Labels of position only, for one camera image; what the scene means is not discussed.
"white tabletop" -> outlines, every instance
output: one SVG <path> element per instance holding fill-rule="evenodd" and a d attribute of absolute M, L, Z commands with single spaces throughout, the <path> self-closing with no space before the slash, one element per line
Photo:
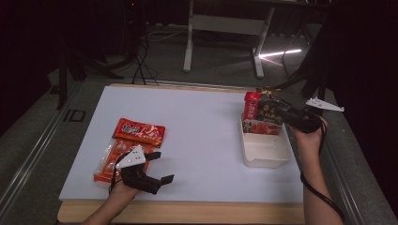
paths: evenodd
<path fill-rule="evenodd" d="M 137 200 L 302 203 L 294 157 L 276 169 L 244 165 L 243 110 L 242 93 L 105 87 L 59 199 L 107 198 L 109 184 L 93 181 L 93 173 L 125 117 L 166 127 L 161 158 L 152 161 L 147 175 L 175 175 L 157 195 L 143 192 Z"/>

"table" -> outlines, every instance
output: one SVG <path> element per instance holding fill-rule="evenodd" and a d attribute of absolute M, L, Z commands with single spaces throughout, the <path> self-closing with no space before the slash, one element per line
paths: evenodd
<path fill-rule="evenodd" d="M 216 32 L 228 32 L 243 35 L 259 36 L 259 41 L 256 48 L 253 48 L 253 61 L 256 76 L 259 79 L 264 78 L 263 66 L 261 64 L 260 52 L 262 51 L 268 29 L 271 23 L 271 19 L 275 8 L 327 8 L 330 4 L 310 4 L 306 1 L 300 0 L 254 0 L 256 2 L 262 2 L 269 5 L 269 9 L 266 14 L 266 18 L 263 21 L 250 20 L 250 19 L 238 19 L 238 18 L 226 18 L 211 15 L 199 15 L 193 13 L 193 2 L 190 0 L 190 13 L 188 19 L 188 42 L 185 51 L 185 59 L 183 70 L 185 72 L 191 71 L 191 60 L 192 60 L 192 31 L 195 30 L 207 30 Z"/>
<path fill-rule="evenodd" d="M 157 195 L 137 196 L 114 222 L 302 224 L 302 184 L 296 161 L 292 158 L 277 169 L 248 168 L 240 139 L 231 138 L 238 135 L 244 93 L 122 84 L 105 87 L 62 189 L 58 219 L 82 222 L 107 197 L 108 184 L 93 182 L 92 173 L 118 118 L 126 116 L 166 126 L 162 156 L 151 164 L 148 175 L 160 178 L 174 173 L 176 177 Z M 197 139 L 198 133 L 204 133 L 205 142 Z M 211 156 L 202 154 L 206 151 Z"/>

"light strip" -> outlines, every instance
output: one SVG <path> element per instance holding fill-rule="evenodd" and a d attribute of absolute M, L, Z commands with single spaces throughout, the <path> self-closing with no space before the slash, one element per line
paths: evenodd
<path fill-rule="evenodd" d="M 300 52 L 301 52 L 301 49 L 286 51 L 286 53 L 300 53 Z M 272 53 L 260 54 L 259 57 L 263 59 L 263 58 L 267 58 L 270 56 L 283 55 L 283 53 L 284 52 L 272 52 Z"/>

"black cable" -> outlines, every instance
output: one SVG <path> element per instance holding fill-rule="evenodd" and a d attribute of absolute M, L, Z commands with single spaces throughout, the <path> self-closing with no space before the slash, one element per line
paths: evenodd
<path fill-rule="evenodd" d="M 138 64 L 138 63 L 131 63 L 128 67 L 122 68 L 122 69 L 120 69 L 119 71 L 122 71 L 122 70 L 125 70 L 125 69 L 127 69 L 127 68 L 130 68 L 133 64 Z M 157 77 L 159 76 L 159 72 L 158 72 L 156 69 L 154 69 L 154 68 L 152 68 L 152 67 L 149 67 L 149 66 L 146 64 L 145 61 L 142 61 L 142 66 L 144 66 L 144 68 L 146 68 L 146 71 L 149 73 L 149 76 L 150 76 L 153 80 L 155 80 L 155 78 L 157 78 Z"/>
<path fill-rule="evenodd" d="M 120 157 L 118 157 L 118 158 L 117 158 L 117 161 L 115 162 L 115 165 L 114 165 L 114 172 L 113 172 L 113 174 L 112 174 L 112 179 L 111 179 L 111 185 L 109 186 L 109 194 L 111 193 L 111 191 L 112 191 L 112 189 L 114 188 L 114 186 L 115 186 L 118 182 L 121 181 L 121 179 L 118 180 L 118 181 L 116 181 L 116 172 L 117 172 L 116 165 L 117 165 L 117 163 L 119 163 L 126 155 L 128 155 L 129 152 L 126 152 L 126 153 L 123 153 L 122 155 L 120 155 Z"/>
<path fill-rule="evenodd" d="M 326 133 L 327 133 L 327 129 L 326 129 L 326 124 L 325 124 L 325 122 L 323 121 L 323 120 L 321 120 L 322 121 L 322 126 L 321 126 L 321 132 L 322 132 L 322 139 L 321 139 L 321 143 L 320 143 L 320 145 L 319 145 L 319 155 L 321 154 L 321 149 L 322 149 L 322 146 L 323 146 L 323 144 L 324 144 L 324 142 L 325 142 L 325 136 L 326 136 Z M 301 183 L 307 188 L 307 189 L 309 189 L 316 197 L 318 197 L 319 199 L 321 199 L 323 202 L 325 202 L 326 204 L 328 204 L 332 209 L 334 209 L 334 211 L 336 211 L 336 213 L 340 216 L 340 218 L 341 218 L 341 220 L 343 221 L 343 223 L 344 223 L 344 221 L 345 221 L 345 217 L 344 217 L 344 214 L 343 214 L 343 211 L 339 208 L 339 206 L 337 206 L 337 204 L 334 202 L 334 201 L 332 201 L 330 198 L 328 198 L 328 197 L 326 197 L 324 194 L 322 194 L 322 193 L 320 193 L 319 191 L 317 191 L 315 188 L 313 188 L 308 182 L 307 182 L 307 180 L 305 179 L 305 176 L 304 176 L 304 173 L 303 172 L 301 172 L 300 173 L 300 180 L 301 180 Z"/>
<path fill-rule="evenodd" d="M 342 219 L 343 223 L 345 220 L 343 211 L 339 208 L 339 206 L 337 206 L 336 203 L 334 203 L 334 201 L 332 201 L 330 198 L 326 197 L 325 195 L 323 195 L 322 193 L 320 193 L 319 191 L 317 191 L 315 188 L 313 188 L 305 179 L 305 176 L 303 173 L 301 173 L 300 175 L 300 180 L 302 182 L 302 184 L 309 189 L 314 195 L 316 195 L 316 197 L 320 198 L 323 202 L 325 202 L 326 204 L 328 204 L 331 208 L 334 209 L 334 211 L 336 211 L 336 213 L 340 216 L 340 218 Z"/>
<path fill-rule="evenodd" d="M 142 67 L 144 66 L 146 68 L 146 71 L 148 72 L 150 78 L 156 83 L 156 85 L 159 85 L 158 82 L 155 79 L 156 77 L 158 77 L 159 72 L 156 69 L 148 67 L 147 64 L 145 63 L 145 59 L 146 59 L 146 56 L 147 56 L 147 47 L 141 42 L 140 42 L 140 46 L 142 46 L 144 48 L 145 54 L 144 54 L 144 57 L 142 57 L 142 58 L 141 58 L 141 56 L 139 54 L 137 54 L 138 68 L 134 72 L 134 75 L 132 77 L 132 83 L 134 83 L 135 77 L 137 76 L 138 71 L 140 71 L 140 74 L 141 74 L 141 77 L 143 79 L 144 85 L 146 85 L 145 77 L 144 77 L 144 73 L 143 73 L 143 69 L 142 69 Z M 150 69 L 152 69 L 153 71 L 156 72 L 156 76 L 152 75 L 152 73 L 149 71 Z"/>

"white container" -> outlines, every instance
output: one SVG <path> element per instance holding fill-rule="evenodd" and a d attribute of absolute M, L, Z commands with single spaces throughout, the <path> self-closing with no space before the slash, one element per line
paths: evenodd
<path fill-rule="evenodd" d="M 243 161 L 248 167 L 277 168 L 291 158 L 291 145 L 287 132 L 282 126 L 279 135 L 243 133 Z"/>

